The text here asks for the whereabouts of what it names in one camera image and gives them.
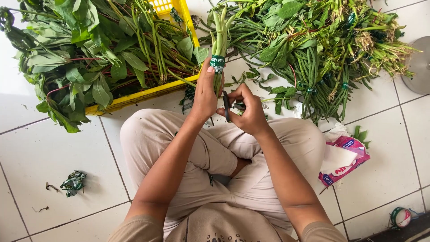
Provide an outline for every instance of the right hand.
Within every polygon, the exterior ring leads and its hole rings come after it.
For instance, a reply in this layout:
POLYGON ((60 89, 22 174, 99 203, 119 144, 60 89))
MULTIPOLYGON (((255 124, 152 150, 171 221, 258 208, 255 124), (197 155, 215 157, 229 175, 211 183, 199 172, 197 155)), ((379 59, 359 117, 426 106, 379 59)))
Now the right hand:
MULTIPOLYGON (((256 137, 260 134, 271 130, 264 116, 263 107, 259 96, 252 94, 249 87, 242 83, 234 92, 228 94, 230 104, 234 101, 243 102, 246 110, 239 116, 232 111, 228 111, 230 120, 244 132, 256 137)), ((219 108, 216 111, 219 115, 224 116, 224 109, 219 108)))

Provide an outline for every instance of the left hand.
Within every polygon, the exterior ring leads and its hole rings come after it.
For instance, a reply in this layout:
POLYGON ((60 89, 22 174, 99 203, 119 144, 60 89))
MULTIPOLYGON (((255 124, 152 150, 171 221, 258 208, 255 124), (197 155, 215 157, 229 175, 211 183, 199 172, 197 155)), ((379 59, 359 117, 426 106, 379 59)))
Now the left hand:
POLYGON ((196 93, 194 94, 194 104, 191 108, 191 115, 200 124, 204 124, 216 111, 218 99, 214 92, 215 69, 209 66, 211 58, 206 58, 202 71, 197 80, 196 93))

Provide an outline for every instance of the leg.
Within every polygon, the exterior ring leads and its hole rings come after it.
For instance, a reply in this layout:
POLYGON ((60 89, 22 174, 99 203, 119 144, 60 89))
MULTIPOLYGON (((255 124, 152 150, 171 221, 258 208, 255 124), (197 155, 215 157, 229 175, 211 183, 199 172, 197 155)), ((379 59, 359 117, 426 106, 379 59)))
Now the leg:
MULTIPOLYGON (((126 164, 138 187, 155 161, 173 140, 185 115, 143 109, 133 114, 121 128, 120 139, 126 164)), ((193 144, 178 191, 170 202, 164 223, 164 236, 188 214, 208 202, 225 201, 230 192, 222 184, 209 180, 209 173, 229 176, 236 168, 236 156, 206 130, 193 144)))
MULTIPOLYGON (((325 145, 321 131, 311 122, 298 118, 271 120, 269 124, 306 180, 311 186, 317 183, 325 145)), ((277 229, 291 234, 291 223, 276 196, 266 160, 255 138, 230 124, 215 126, 209 132, 237 157, 252 160, 227 186, 234 195, 232 202, 260 212, 277 229)))

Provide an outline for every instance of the tape roll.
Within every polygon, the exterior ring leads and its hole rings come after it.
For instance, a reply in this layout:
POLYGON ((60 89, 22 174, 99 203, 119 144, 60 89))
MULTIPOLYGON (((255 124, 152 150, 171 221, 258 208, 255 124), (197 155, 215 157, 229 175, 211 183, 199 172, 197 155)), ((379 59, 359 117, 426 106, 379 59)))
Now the tape roll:
POLYGON ((393 229, 400 229, 406 227, 411 222, 412 214, 406 208, 397 207, 391 213, 390 217, 393 229))

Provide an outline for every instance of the yellow plastic crate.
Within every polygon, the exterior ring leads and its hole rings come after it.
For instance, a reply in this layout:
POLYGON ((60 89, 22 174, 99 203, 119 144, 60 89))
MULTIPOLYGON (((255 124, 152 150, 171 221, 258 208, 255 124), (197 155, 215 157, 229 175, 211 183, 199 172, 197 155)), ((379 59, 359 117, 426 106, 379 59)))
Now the yellow plastic crate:
MULTIPOLYGON (((169 14, 172 7, 174 7, 178 11, 180 17, 184 20, 184 23, 181 23, 183 28, 185 25, 187 25, 187 27, 190 29, 194 47, 199 46, 199 41, 193 26, 193 21, 191 20, 190 12, 188 11, 188 6, 185 0, 150 0, 149 2, 152 4, 152 6, 154 6, 154 10, 161 19, 170 20, 170 22, 175 22, 169 14)), ((199 78, 199 75, 200 74, 187 77, 185 80, 195 82, 199 78)), ((86 115, 102 115, 105 112, 113 112, 138 102, 143 102, 145 100, 182 90, 184 89, 185 85, 186 83, 183 81, 170 82, 135 94, 114 99, 106 109, 103 109, 103 112, 98 109, 98 104, 87 107, 85 112, 86 115)))

